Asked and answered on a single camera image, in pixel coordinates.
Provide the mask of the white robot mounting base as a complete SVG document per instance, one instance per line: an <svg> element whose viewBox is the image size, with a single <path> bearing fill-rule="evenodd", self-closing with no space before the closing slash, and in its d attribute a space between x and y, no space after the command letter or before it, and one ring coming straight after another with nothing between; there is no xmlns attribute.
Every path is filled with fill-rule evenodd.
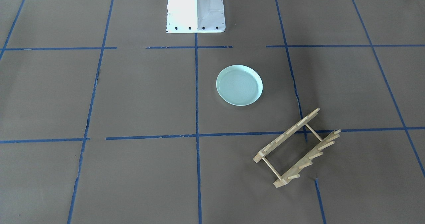
<svg viewBox="0 0 425 224"><path fill-rule="evenodd" d="M225 30L223 0L167 0L167 33L222 33Z"/></svg>

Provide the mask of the light green round plate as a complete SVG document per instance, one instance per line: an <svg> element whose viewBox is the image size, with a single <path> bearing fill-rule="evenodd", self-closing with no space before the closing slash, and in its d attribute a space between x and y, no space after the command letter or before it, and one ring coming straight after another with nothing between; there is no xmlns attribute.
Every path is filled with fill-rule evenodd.
<svg viewBox="0 0 425 224"><path fill-rule="evenodd" d="M217 76L219 96L233 106L249 106L262 95L264 85L259 74L244 65L231 65Z"/></svg>

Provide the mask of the wooden dish rack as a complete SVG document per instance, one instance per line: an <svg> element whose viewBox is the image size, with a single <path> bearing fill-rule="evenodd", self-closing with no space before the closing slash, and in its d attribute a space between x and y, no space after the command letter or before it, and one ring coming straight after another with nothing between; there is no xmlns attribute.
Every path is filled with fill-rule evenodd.
<svg viewBox="0 0 425 224"><path fill-rule="evenodd" d="M313 159L323 155L323 150L335 144L335 140L340 137L341 130L334 130L328 136L322 138L308 124L308 122L318 115L319 110L317 108L303 117L299 122L290 127L290 129L263 147L253 158L256 163L263 160L276 175L277 180L273 183L276 188L287 185L292 180L299 178L299 173L304 168L312 165ZM317 138L317 141L308 144L297 144L296 141L300 141L301 138L293 138L293 135L302 128L311 131ZM282 154L284 158L281 163L284 164L285 168L288 168L283 174L279 174L279 171L283 170L282 168L276 169L267 159L267 156L271 156L273 161L277 161L279 154Z"/></svg>

